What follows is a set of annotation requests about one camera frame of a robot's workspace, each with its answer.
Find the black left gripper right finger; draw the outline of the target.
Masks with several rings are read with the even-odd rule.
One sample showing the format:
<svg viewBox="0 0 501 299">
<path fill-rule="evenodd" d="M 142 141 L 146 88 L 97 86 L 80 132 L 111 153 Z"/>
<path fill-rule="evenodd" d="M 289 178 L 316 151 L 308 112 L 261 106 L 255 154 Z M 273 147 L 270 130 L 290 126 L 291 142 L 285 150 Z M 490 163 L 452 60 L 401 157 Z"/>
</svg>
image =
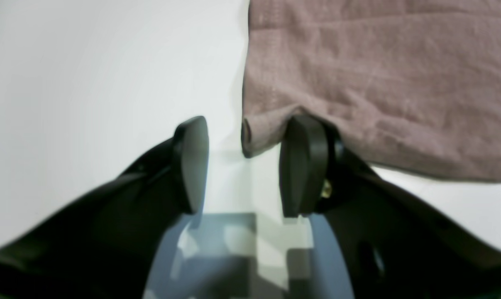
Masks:
<svg viewBox="0 0 501 299">
<path fill-rule="evenodd" d="M 335 245 L 318 260 L 319 293 L 338 283 L 355 299 L 501 299 L 501 250 L 412 193 L 381 178 L 310 115 L 288 121 L 279 156 L 283 215 L 311 220 L 313 240 Z"/>
</svg>

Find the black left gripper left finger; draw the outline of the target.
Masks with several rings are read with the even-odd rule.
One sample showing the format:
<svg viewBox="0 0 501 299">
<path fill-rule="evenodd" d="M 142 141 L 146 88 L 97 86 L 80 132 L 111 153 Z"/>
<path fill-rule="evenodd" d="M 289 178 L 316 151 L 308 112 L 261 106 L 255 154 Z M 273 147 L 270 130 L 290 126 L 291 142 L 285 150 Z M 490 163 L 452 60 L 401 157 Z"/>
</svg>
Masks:
<svg viewBox="0 0 501 299">
<path fill-rule="evenodd" d="M 140 299 L 164 234 L 203 206 L 205 117 L 0 248 L 0 299 Z"/>
</svg>

